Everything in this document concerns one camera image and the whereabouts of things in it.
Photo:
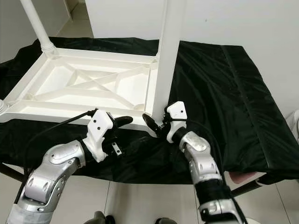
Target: white pole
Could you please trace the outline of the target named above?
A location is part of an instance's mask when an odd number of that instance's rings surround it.
[[[31,0],[21,0],[21,3],[23,5],[23,8],[25,9],[25,12],[31,22],[31,25],[36,33],[36,36],[41,43],[42,51],[45,53],[51,53],[54,52],[55,46],[50,41],[43,24],[38,17],[38,14],[36,12],[36,9],[34,8],[34,5],[32,4]]]
[[[162,32],[157,53],[158,77],[152,117],[162,120],[171,89],[178,54],[186,0],[165,0]]]

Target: tiled floor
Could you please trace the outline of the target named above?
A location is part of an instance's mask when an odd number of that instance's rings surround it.
[[[92,37],[85,5],[77,5],[58,36]],[[238,187],[227,178],[232,189]],[[0,174],[0,223],[5,222],[20,183]],[[299,223],[299,184],[283,181],[264,186],[237,201],[246,217],[261,224]],[[118,224],[152,224],[169,217],[178,224],[202,224],[192,185],[122,184],[72,176],[64,189],[52,224],[82,224],[96,210],[113,214]]]

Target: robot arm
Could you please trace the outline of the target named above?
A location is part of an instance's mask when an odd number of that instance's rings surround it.
[[[107,156],[102,149],[104,135],[132,120],[131,117],[113,119],[108,113],[97,110],[88,124],[85,139],[50,148],[41,165],[30,174],[18,203],[11,209],[7,224],[50,223],[67,179],[86,164],[85,149],[97,162],[103,161]]]
[[[183,102],[176,102],[165,109],[163,124],[144,114],[147,125],[158,137],[175,143],[184,153],[200,203],[201,219],[206,223],[247,223],[242,211],[231,196],[229,187],[224,184],[221,173],[207,140],[186,129],[187,114]]]

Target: fabric seam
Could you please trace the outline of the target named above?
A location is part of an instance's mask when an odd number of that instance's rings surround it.
[[[234,76],[235,83],[237,84],[238,89],[239,89],[240,93],[242,94],[243,103],[244,103],[244,105],[246,107],[247,113],[248,113],[248,115],[250,117],[250,121],[251,121],[251,123],[252,123],[252,125],[254,127],[255,132],[256,132],[256,136],[257,136],[257,138],[258,138],[258,140],[259,140],[259,142],[261,144],[262,152],[263,152],[264,158],[265,158],[267,166],[268,166],[267,168],[269,168],[270,166],[269,166],[269,163],[267,161],[267,157],[266,157],[266,154],[265,154],[265,151],[264,151],[264,142],[262,141],[261,136],[260,136],[260,131],[259,131],[258,123],[257,123],[257,121],[255,120],[255,118],[254,118],[254,116],[252,114],[253,112],[251,111],[251,106],[250,106],[249,101],[247,99],[247,94],[245,92],[245,89],[244,89],[243,85],[241,84],[241,81],[240,81],[239,77],[236,74],[237,71],[235,69],[235,66],[233,65],[232,59],[231,59],[231,57],[230,57],[230,55],[229,55],[226,47],[223,46],[223,45],[221,45],[221,48],[223,50],[224,56],[226,57],[226,59],[228,61],[228,65],[231,68],[232,74]]]

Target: black cloth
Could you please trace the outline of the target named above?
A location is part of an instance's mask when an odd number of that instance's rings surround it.
[[[158,41],[137,38],[51,38],[59,48],[150,55]],[[40,56],[38,41],[15,59],[0,64],[3,99]],[[227,171],[267,172],[279,179],[299,178],[299,146],[263,79],[240,46],[180,42],[169,103],[184,101],[189,119],[204,124],[216,137]],[[33,135],[53,125],[14,119],[0,124],[0,161],[22,165],[22,147]],[[209,140],[195,124],[193,130]],[[38,138],[28,163],[37,166],[56,144],[84,138],[87,127],[64,125]],[[178,147],[145,132],[117,130],[124,155],[91,162],[76,174],[129,183],[191,183]]]

